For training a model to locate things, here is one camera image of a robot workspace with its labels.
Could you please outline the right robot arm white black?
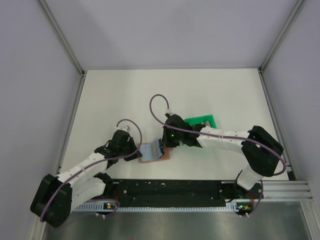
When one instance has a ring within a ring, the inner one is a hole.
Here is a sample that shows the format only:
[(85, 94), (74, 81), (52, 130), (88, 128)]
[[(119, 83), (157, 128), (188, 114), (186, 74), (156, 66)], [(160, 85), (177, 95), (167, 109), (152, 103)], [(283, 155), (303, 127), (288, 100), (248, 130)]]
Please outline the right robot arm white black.
[(255, 125), (248, 131), (229, 131), (204, 123), (190, 125), (173, 113), (166, 113), (165, 116), (162, 142), (167, 148), (176, 148), (179, 144), (219, 148), (245, 157), (248, 165), (238, 174), (233, 185), (237, 197), (245, 198), (256, 182), (275, 175), (284, 148), (263, 127)]

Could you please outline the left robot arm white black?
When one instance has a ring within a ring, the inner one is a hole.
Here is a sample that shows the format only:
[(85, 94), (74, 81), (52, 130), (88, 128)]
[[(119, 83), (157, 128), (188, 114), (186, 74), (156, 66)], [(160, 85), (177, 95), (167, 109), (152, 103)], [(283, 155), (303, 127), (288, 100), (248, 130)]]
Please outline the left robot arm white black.
[(78, 206), (92, 198), (109, 198), (114, 191), (104, 172), (120, 159), (141, 157), (128, 126), (117, 129), (112, 139), (96, 148), (84, 161), (57, 175), (42, 178), (30, 211), (53, 228), (60, 227)]

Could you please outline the green plastic card bin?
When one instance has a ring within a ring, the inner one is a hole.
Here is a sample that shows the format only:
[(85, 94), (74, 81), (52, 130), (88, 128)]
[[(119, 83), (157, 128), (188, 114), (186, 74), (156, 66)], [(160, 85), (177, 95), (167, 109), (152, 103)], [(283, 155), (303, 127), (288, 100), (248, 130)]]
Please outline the green plastic card bin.
[[(179, 126), (184, 130), (200, 132), (200, 130), (202, 130), (204, 127), (207, 127), (205, 125), (206, 121), (211, 123), (212, 128), (216, 127), (216, 123), (212, 114), (182, 119)], [(180, 136), (181, 138), (179, 142), (181, 145), (198, 148), (202, 147), (197, 140), (197, 138), (200, 136), (198, 133), (182, 132)]]

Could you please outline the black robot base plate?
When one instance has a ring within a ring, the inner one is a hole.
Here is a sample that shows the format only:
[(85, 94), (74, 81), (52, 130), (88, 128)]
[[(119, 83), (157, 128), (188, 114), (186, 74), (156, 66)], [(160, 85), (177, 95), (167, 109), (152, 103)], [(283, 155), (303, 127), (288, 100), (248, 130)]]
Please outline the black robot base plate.
[(261, 193), (260, 183), (245, 190), (233, 181), (172, 179), (114, 179), (104, 192), (121, 207), (222, 207), (231, 200), (257, 200)]

